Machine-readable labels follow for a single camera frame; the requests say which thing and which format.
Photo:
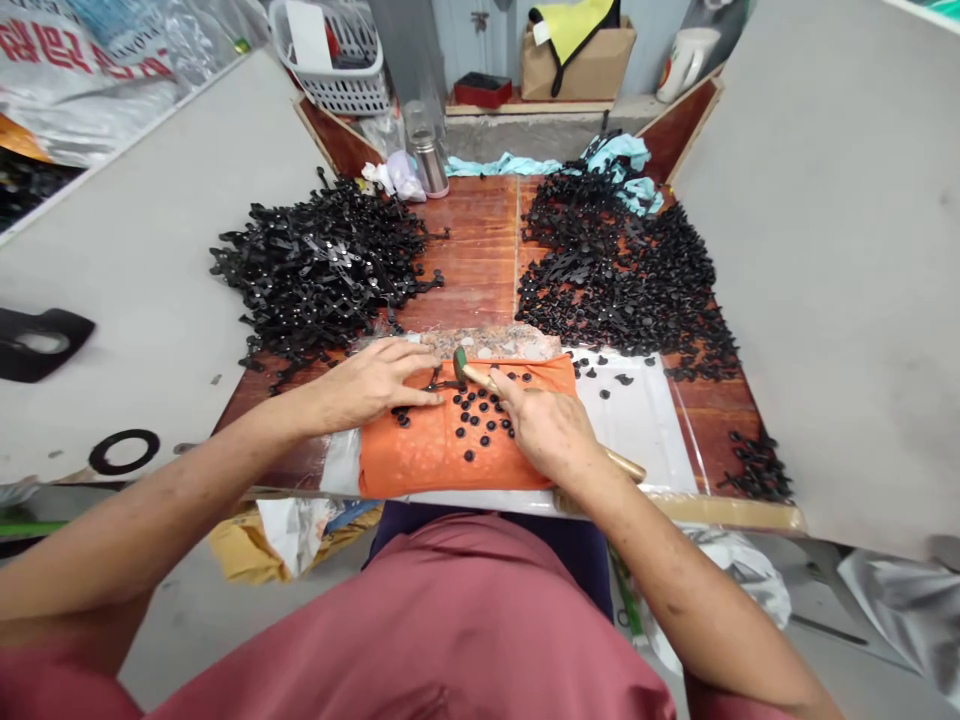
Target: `hand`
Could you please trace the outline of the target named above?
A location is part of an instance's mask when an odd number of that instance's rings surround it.
[[[537,470],[566,489],[610,470],[613,463],[578,398],[524,389],[497,369],[490,377],[513,419],[517,445]]]
[[[418,370],[438,365],[440,359],[425,345],[383,338],[275,400],[285,415],[294,414],[304,436],[326,435],[366,425],[390,408],[441,404],[439,394],[403,384]]]

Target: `plastic basket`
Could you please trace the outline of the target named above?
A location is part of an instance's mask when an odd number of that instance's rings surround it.
[[[372,28],[369,8],[361,11],[367,13],[368,25]],[[379,35],[376,31],[355,29],[356,23],[348,23],[346,16],[335,7],[323,5],[323,12],[340,43],[340,52],[356,58],[376,52],[373,64],[360,70],[317,70],[298,65],[289,57],[292,40],[286,0],[274,0],[270,4],[270,27],[280,61],[296,76],[314,105],[340,115],[379,115],[389,111],[392,104],[383,72]]]

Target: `wooden table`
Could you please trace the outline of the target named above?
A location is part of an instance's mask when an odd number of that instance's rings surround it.
[[[415,207],[431,232],[450,228],[449,240],[431,240],[420,261],[427,276],[443,270],[446,286],[420,295],[397,313],[409,332],[438,327],[477,327],[514,322],[517,312],[517,280],[527,264],[542,258],[547,250],[520,242],[520,215],[536,195],[538,178],[513,175],[452,178],[450,194]],[[672,195],[667,202],[674,202]],[[237,348],[238,357],[243,348]],[[237,386],[217,430],[231,423],[254,405],[267,399],[272,373],[286,365],[276,358],[262,358],[265,373],[247,371]],[[679,356],[664,357],[673,367]],[[325,365],[300,372],[303,384],[326,372]],[[741,462],[734,456],[731,430],[757,437],[760,416],[746,378],[719,383],[668,380],[680,420],[690,462],[701,492],[736,497],[739,491],[718,488],[724,471],[739,474]],[[285,457],[258,483],[278,490],[316,492],[323,474],[328,440],[316,438]]]

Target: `black rubber ring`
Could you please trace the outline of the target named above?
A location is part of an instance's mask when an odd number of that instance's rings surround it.
[[[138,438],[147,443],[147,451],[139,460],[134,460],[126,465],[111,465],[107,462],[107,450],[112,448],[118,442]],[[101,475],[125,475],[128,472],[139,470],[148,462],[153,460],[154,455],[160,451],[160,438],[156,433],[149,430],[124,430],[111,435],[106,440],[101,440],[93,450],[90,451],[90,458],[87,460],[90,467]]]

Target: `red shirt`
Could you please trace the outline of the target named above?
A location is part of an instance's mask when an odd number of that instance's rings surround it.
[[[786,718],[688,681],[693,718]],[[0,717],[143,717],[114,679],[37,649],[0,654]],[[663,681],[539,538],[457,516],[394,538],[149,716],[674,718]]]

